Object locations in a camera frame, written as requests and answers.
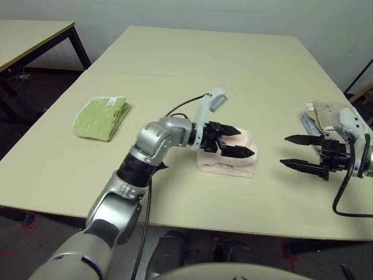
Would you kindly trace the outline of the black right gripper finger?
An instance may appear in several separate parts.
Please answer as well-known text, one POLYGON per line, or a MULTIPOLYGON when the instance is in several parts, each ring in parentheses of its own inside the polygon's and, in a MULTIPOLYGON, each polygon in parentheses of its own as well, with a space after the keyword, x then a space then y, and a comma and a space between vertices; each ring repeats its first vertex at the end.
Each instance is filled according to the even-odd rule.
POLYGON ((286 141, 297 145, 305 146, 322 146, 323 145, 323 136, 312 136, 312 135, 291 135, 285 137, 286 141))
POLYGON ((324 181, 329 180, 329 170, 322 165, 309 163, 299 159, 281 159, 280 163, 302 173, 317 175, 324 181))

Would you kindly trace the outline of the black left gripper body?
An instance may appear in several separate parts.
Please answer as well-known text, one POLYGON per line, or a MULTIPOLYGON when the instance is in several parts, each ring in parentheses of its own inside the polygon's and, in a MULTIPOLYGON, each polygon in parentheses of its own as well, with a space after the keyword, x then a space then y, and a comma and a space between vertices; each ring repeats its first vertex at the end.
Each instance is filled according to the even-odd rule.
POLYGON ((202 137, 199 139, 199 148, 205 152, 216 153, 218 148, 224 150, 226 144, 222 139, 225 125, 210 121, 203 126, 202 137))

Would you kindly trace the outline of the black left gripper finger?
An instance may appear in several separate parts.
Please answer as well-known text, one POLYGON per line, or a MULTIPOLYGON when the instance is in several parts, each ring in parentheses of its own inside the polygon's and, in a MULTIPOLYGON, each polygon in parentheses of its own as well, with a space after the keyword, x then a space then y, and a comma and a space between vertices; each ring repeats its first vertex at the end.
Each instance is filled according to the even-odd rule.
POLYGON ((239 135, 241 132, 231 125, 218 124, 218 130, 220 135, 234 136, 239 135))
POLYGON ((225 146, 221 148, 221 156, 228 158, 249 158, 255 154, 254 151, 250 150, 246 146, 225 146))

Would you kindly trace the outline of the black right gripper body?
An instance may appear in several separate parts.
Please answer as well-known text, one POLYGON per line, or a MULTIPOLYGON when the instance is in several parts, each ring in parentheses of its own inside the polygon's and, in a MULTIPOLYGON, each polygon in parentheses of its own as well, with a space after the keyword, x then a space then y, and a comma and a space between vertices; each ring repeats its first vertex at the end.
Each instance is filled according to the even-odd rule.
POLYGON ((324 135, 316 137, 316 146, 321 147, 319 166, 321 171, 318 176, 329 180, 330 172, 348 170, 350 165, 349 146, 337 140, 326 139, 324 135))

